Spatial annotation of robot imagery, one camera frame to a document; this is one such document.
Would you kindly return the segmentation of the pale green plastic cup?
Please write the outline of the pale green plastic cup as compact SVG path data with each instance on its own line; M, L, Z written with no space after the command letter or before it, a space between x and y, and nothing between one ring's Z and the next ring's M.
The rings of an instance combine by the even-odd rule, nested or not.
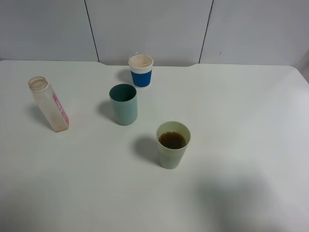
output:
M168 121L158 127L156 137L161 166L165 169L176 168L190 142L189 129L181 122Z

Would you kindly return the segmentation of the clear bottle with pink label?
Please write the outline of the clear bottle with pink label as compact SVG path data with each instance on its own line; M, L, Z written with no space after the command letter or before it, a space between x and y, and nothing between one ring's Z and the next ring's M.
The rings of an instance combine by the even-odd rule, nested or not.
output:
M69 118L65 113L60 100L51 84L42 76L36 76L29 80L29 89L54 132L65 131L69 128Z

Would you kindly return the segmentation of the teal plastic cup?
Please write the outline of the teal plastic cup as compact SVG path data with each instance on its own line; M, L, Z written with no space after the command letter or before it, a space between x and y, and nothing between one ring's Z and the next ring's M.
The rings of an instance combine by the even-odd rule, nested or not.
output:
M109 97L116 121L120 125L130 125L138 117L137 91L129 84L118 84L111 88Z

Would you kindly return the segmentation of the blue sleeved paper cup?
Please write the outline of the blue sleeved paper cup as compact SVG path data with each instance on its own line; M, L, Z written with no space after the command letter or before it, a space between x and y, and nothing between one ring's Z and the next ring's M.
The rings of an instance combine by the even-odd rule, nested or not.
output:
M132 81L136 87L145 88L150 85L153 63L154 60L149 55L135 53L129 58Z

